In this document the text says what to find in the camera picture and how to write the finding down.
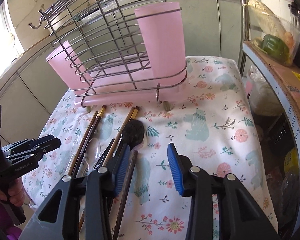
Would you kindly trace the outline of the purple sleeve forearm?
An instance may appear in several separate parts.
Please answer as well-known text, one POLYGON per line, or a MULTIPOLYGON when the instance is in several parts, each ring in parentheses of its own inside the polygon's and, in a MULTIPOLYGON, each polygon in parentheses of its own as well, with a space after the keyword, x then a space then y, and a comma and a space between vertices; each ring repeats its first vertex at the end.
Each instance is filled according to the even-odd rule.
POLYGON ((0 229, 6 235, 7 239, 19 239, 22 230, 16 227, 7 213, 6 209, 0 202, 0 229))

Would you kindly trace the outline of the person's left hand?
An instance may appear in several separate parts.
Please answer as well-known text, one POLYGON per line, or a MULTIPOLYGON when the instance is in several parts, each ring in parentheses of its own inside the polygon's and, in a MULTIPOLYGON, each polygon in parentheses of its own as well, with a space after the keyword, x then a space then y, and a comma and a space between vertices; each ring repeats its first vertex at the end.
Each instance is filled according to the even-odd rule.
POLYGON ((21 178, 16 179, 9 187, 8 196, 7 198, 7 195, 0 190, 0 200, 6 201, 9 199, 9 201, 17 207, 24 204, 25 193, 21 178))

